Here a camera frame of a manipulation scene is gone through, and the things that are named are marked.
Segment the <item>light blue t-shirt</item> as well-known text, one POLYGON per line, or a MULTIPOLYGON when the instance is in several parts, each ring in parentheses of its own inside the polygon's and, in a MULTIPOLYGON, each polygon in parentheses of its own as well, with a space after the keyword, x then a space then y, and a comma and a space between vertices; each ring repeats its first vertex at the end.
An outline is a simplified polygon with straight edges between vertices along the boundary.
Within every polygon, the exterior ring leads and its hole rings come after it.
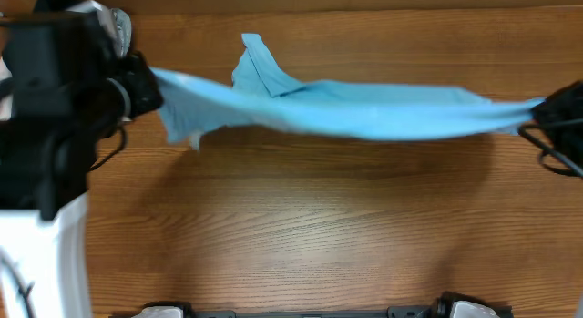
POLYGON ((170 142, 197 148, 223 127, 262 126, 281 132, 374 141, 426 141, 482 133, 514 133, 540 104, 496 102, 462 87, 301 82, 278 66, 258 34, 225 86, 162 68, 153 73, 164 103, 159 116, 170 142))

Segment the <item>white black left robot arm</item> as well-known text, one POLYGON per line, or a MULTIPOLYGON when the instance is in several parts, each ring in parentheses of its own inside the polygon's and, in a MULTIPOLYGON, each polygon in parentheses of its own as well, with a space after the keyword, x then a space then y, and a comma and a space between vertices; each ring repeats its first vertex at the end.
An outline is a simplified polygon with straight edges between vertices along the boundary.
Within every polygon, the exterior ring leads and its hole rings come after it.
POLYGON ((1 290, 10 317, 88 317, 88 174, 97 143, 162 104, 106 9, 5 21, 12 101, 1 124, 1 290))

